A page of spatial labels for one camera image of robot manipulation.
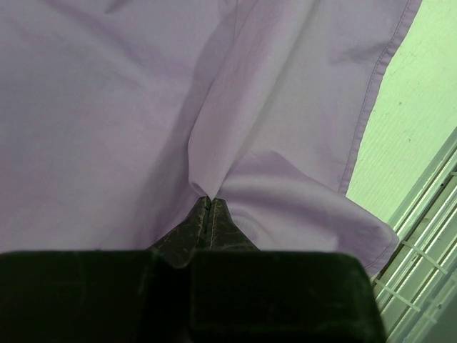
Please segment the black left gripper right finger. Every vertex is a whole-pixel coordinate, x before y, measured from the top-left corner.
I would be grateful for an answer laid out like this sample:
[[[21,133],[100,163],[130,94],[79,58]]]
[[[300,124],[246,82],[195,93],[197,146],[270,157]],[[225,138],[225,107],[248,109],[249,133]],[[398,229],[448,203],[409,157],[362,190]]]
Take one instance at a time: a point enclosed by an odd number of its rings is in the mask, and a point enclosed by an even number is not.
[[[368,276],[354,257],[265,252],[211,201],[191,259],[189,334],[195,342],[385,342]]]

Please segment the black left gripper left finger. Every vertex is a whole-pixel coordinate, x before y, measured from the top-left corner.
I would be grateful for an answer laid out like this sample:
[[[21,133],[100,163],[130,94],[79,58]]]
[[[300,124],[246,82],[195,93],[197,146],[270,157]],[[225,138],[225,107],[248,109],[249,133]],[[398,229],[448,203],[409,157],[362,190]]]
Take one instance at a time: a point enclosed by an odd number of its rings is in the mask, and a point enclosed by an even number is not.
[[[1,255],[3,342],[170,342],[189,315],[189,262],[211,202],[152,247]]]

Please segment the purple trousers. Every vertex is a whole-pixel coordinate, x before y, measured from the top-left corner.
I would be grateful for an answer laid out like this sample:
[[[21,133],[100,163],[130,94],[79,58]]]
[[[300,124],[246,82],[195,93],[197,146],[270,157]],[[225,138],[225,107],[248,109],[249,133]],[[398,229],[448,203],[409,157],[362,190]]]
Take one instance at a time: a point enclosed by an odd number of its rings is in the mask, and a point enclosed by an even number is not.
[[[3,1],[1,250],[144,249],[199,197],[260,249],[398,237],[346,196],[419,1]]]

